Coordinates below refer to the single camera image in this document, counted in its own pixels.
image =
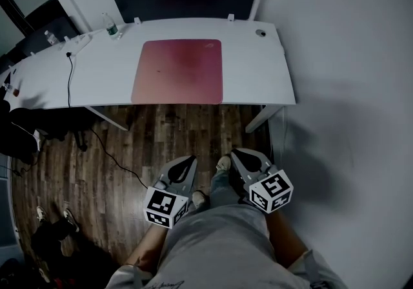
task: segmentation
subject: jeans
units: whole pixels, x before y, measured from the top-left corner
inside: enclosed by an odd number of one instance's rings
[[[239,196],[229,183],[228,171],[218,170],[212,177],[209,199],[209,201],[201,204],[198,209],[189,212],[187,215],[198,214],[210,208],[216,208],[217,206],[238,204]]]
[[[116,265],[105,251],[75,230],[65,218],[54,224],[42,221],[32,236],[32,249],[47,262],[53,278],[64,281],[71,279],[76,288],[105,288],[119,265]],[[70,257],[62,254],[60,243],[68,235],[78,249]]]
[[[68,273],[72,269],[71,260],[62,254],[60,241],[74,232],[75,227],[62,218],[54,224],[41,221],[40,227],[32,236],[32,249],[47,262],[53,275],[70,277]]]

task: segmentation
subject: person's leg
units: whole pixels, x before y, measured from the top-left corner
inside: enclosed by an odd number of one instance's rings
[[[80,232],[79,225],[77,224],[72,212],[69,209],[65,209],[63,214],[66,221],[72,226],[72,228],[74,228],[74,230],[70,231],[70,236],[76,242],[77,249],[80,251],[87,250],[89,240]]]
[[[75,232],[76,228],[67,219],[51,224],[40,206],[37,207],[37,218],[40,220],[40,227],[32,236],[33,251],[47,263],[53,276],[69,278],[71,258],[62,254],[60,240],[64,239],[67,233]]]
[[[52,233],[54,237],[62,241],[64,240],[69,234],[73,234],[79,231],[79,226],[74,220],[74,217],[69,209],[65,209],[63,211],[64,218],[56,221],[52,225]]]
[[[62,255],[61,245],[54,235],[53,225],[49,222],[46,212],[38,206],[36,208],[40,227],[32,235],[32,249],[44,261],[59,259]]]
[[[192,203],[189,205],[188,213],[185,215],[198,214],[204,212],[210,208],[209,197],[206,196],[201,190],[196,190],[192,193]]]
[[[238,204],[239,196],[229,183],[229,170],[231,167],[231,158],[223,156],[217,164],[217,173],[211,181],[210,203],[211,208],[217,206]]]

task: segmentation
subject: cable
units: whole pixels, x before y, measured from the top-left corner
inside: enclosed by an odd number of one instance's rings
[[[97,134],[95,131],[93,131],[93,128],[91,128],[90,130],[91,130],[91,131],[93,132],[93,134],[96,135],[96,137],[98,138],[98,140],[99,140],[99,142],[101,143],[102,149],[103,149],[103,151],[105,152],[105,154],[106,154],[107,156],[109,156],[110,158],[112,158],[112,159],[115,161],[116,165],[118,165],[118,167],[120,167],[122,170],[127,171],[127,172],[130,172],[130,173],[136,175],[136,177],[137,177],[137,179],[139,180],[139,182],[141,183],[141,185],[144,186],[146,189],[148,189],[148,187],[141,181],[141,179],[139,178],[139,176],[138,176],[135,172],[133,172],[133,171],[131,171],[131,170],[129,170],[129,169],[127,169],[127,168],[124,168],[123,166],[119,165],[119,163],[116,161],[115,157],[113,157],[112,155],[110,155],[110,154],[106,151],[106,148],[105,148],[105,146],[104,146],[101,138],[98,136],[98,134]]]
[[[17,170],[13,170],[12,168],[9,168],[9,167],[4,166],[4,165],[0,165],[0,168],[5,168],[6,170],[12,171],[16,176],[21,177],[20,172],[17,171]]]
[[[68,105],[69,105],[69,108],[70,108],[70,78],[71,78],[71,76],[72,76],[72,71],[73,71],[73,62],[72,62],[72,60],[71,60],[71,58],[70,58],[71,55],[72,55],[72,53],[70,53],[70,52],[66,53],[66,56],[67,56],[67,58],[69,58],[70,64],[72,65],[72,68],[70,69],[69,80],[68,80],[68,82],[67,82],[67,94],[68,94],[67,103],[68,103]],[[129,170],[129,169],[124,168],[123,166],[121,166],[121,165],[116,161],[115,157],[112,156],[112,155],[110,155],[110,154],[106,151],[105,145],[103,144],[103,142],[102,142],[101,138],[98,136],[98,134],[93,130],[93,128],[90,128],[90,130],[92,131],[92,133],[93,133],[94,135],[96,135],[97,139],[98,139],[99,142],[101,143],[102,149],[103,149],[103,151],[105,152],[105,154],[106,154],[107,156],[109,156],[110,158],[112,158],[112,159],[114,160],[115,164],[118,165],[118,167],[120,167],[122,170],[127,171],[127,172],[130,172],[130,173],[136,175],[136,177],[137,177],[137,179],[139,180],[139,182],[141,183],[141,185],[144,186],[146,189],[148,189],[147,185],[145,185],[145,184],[142,182],[141,178],[139,178],[139,176],[138,176],[135,172],[133,172],[133,171],[131,171],[131,170]]]
[[[70,52],[66,53],[66,56],[69,59],[70,65],[71,65],[69,80],[67,82],[67,104],[69,105],[69,108],[71,108],[70,107],[70,78],[72,77],[72,72],[73,72],[73,62],[72,62],[72,59],[70,58],[71,55],[72,55],[72,53],[70,53]]]
[[[21,167],[20,172],[17,171],[17,170],[12,170],[13,173],[14,173],[15,175],[17,175],[18,177],[22,177],[22,176],[23,176],[23,172],[26,172],[26,173],[27,173],[27,172],[29,172],[29,171],[33,168],[33,166],[37,165],[38,162],[39,162],[39,159],[40,159],[41,152],[43,151],[43,147],[45,146],[45,143],[46,143],[46,139],[44,139],[43,142],[41,143],[40,150],[39,150],[39,153],[38,153],[38,155],[37,155],[36,162],[30,164],[30,166],[28,167],[28,169],[25,169],[24,167]]]
[[[283,106],[283,144],[280,146],[280,151],[279,151],[279,163],[280,167],[283,168],[283,156],[285,153],[285,142],[287,140],[287,134],[288,134],[288,112],[287,108]]]

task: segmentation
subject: office chair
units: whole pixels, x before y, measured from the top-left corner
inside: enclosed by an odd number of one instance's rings
[[[22,128],[12,124],[10,119],[10,105],[7,101],[0,101],[0,152],[3,155],[18,158],[26,164],[32,164],[33,153],[37,151],[37,142],[31,135],[29,127]]]
[[[123,21],[141,21],[188,17],[228,18],[247,20],[254,0],[115,0]]]
[[[79,35],[79,31],[67,17],[60,17],[25,37],[16,45],[16,48],[28,57],[31,52],[38,53],[50,47],[45,31],[53,33],[59,41],[64,41],[65,36],[74,38]]]
[[[85,131],[94,124],[97,116],[85,108],[70,109],[26,109],[17,108],[8,113],[7,121],[24,128],[30,134],[38,130],[46,139],[65,140],[70,131],[77,147],[85,152]]]

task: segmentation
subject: sneaker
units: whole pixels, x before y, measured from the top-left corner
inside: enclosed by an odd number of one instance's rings
[[[36,208],[36,212],[37,212],[37,218],[39,219],[40,222],[48,221],[47,213],[44,208],[42,208],[41,206],[38,206]]]
[[[50,279],[48,278],[44,270],[39,268],[39,273],[40,273],[40,276],[43,278],[43,280],[45,280],[45,283],[50,283]]]
[[[65,217],[65,219],[71,224],[73,225],[73,227],[75,228],[75,232],[78,233],[79,231],[79,226],[77,225],[77,222],[74,218],[74,216],[72,215],[72,213],[70,212],[69,209],[65,209],[65,211],[63,211],[63,215]]]
[[[199,208],[199,206],[207,201],[208,197],[201,191],[196,190],[192,193],[192,202],[195,208]]]
[[[231,168],[231,158],[229,156],[223,156],[219,159],[217,166],[217,170],[225,170],[229,171]]]

